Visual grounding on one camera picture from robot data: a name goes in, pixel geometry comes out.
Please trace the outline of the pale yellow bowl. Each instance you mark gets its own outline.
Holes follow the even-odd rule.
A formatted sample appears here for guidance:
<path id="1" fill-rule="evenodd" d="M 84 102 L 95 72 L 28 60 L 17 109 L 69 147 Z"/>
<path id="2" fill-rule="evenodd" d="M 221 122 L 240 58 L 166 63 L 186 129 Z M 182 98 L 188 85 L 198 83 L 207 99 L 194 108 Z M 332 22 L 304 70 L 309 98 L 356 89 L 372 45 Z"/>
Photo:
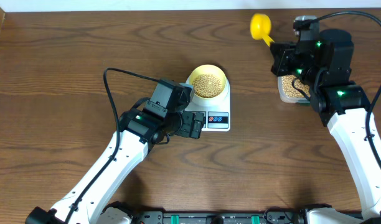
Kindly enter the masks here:
<path id="1" fill-rule="evenodd" d="M 196 77 L 198 77 L 199 75 L 202 75 L 202 74 L 213 74 L 213 75 L 219 77 L 220 81 L 223 85 L 223 90 L 218 96 L 213 97 L 213 98 L 202 98 L 202 97 L 199 97 L 196 93 L 195 93 L 195 95 L 198 96 L 202 100 L 220 100 L 221 98 L 225 98 L 227 93 L 228 93 L 229 84 L 228 84 L 228 80 L 227 80 L 227 77 L 226 77 L 224 71 L 215 65 L 209 65 L 209 64 L 201 65 L 192 71 L 192 73 L 188 77 L 187 82 L 190 85 L 192 85 L 194 79 Z"/>

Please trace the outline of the yellow measuring scoop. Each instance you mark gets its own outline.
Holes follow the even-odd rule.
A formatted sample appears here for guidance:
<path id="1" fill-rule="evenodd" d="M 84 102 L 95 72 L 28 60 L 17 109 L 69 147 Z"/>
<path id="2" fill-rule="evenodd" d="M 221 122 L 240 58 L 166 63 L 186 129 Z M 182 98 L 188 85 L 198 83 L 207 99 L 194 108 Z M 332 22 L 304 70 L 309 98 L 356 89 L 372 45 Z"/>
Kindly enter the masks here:
<path id="1" fill-rule="evenodd" d="M 270 47 L 274 40 L 270 37 L 271 20 L 266 14 L 254 14 L 250 21 L 250 33 L 253 39 L 263 40 Z"/>

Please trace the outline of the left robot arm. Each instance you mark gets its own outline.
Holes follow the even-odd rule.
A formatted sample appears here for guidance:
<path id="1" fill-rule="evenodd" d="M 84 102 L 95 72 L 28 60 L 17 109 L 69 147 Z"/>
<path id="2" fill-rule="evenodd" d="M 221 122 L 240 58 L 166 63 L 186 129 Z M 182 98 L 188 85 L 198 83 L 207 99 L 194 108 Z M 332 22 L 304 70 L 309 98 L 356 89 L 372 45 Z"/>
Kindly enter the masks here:
<path id="1" fill-rule="evenodd" d="M 169 112 L 149 98 L 138 100 L 116 120 L 111 141 L 79 183 L 50 210 L 33 209 L 25 223 L 130 223 L 119 209 L 116 218 L 106 215 L 118 187 L 155 145 L 167 144 L 172 135 L 198 139 L 204 122 L 201 112 L 179 106 Z"/>

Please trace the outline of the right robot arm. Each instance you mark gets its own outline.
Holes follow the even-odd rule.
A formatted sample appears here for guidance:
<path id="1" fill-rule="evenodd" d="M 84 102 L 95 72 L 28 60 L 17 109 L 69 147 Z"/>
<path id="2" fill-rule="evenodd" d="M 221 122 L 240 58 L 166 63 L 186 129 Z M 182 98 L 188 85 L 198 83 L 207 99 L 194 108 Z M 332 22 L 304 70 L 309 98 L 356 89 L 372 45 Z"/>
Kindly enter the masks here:
<path id="1" fill-rule="evenodd" d="M 362 219 L 333 208 L 311 208 L 305 223 L 381 223 L 381 139 L 372 103 L 349 79 L 354 52 L 351 35 L 339 29 L 309 32 L 306 39 L 272 42 L 272 73 L 294 75 L 309 87 L 309 102 L 339 145 L 362 208 Z"/>

